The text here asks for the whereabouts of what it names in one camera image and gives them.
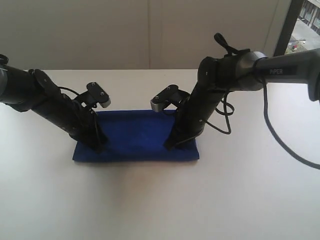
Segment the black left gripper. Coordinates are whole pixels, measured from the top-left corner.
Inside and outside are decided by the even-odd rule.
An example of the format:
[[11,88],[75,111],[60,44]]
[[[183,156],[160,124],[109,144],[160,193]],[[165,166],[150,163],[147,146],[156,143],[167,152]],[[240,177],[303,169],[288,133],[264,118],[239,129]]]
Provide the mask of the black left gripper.
[[53,96],[34,106],[33,111],[97,154],[104,151],[108,138],[92,109],[80,106],[68,96]]

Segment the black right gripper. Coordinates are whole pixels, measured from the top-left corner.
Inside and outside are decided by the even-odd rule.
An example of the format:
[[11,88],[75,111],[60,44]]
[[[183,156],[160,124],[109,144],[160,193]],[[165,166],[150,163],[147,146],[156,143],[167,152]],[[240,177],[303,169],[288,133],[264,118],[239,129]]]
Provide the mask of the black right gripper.
[[208,89],[197,84],[179,108],[172,130],[163,143],[165,149],[184,149],[190,141],[202,134],[206,121],[224,95],[224,90]]

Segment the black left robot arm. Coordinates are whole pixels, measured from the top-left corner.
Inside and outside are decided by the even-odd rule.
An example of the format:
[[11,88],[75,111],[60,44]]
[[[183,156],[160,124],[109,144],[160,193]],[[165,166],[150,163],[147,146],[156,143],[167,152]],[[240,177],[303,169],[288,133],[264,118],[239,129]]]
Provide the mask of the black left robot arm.
[[74,99],[62,93],[40,69],[28,71],[8,65],[0,67],[0,101],[22,113],[29,110],[51,122],[69,136],[100,153],[108,141],[98,123],[97,105],[110,105],[109,95],[96,82]]

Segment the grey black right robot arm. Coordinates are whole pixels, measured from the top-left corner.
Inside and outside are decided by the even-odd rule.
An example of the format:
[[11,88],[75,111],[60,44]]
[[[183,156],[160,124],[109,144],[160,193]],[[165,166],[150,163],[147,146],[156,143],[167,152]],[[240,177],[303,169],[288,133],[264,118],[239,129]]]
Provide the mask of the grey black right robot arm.
[[320,51],[307,50],[276,57],[258,51],[224,58],[204,58],[190,96],[179,107],[164,147],[171,150],[198,137],[205,122],[228,92],[259,91],[263,84],[306,84],[309,99],[320,99]]

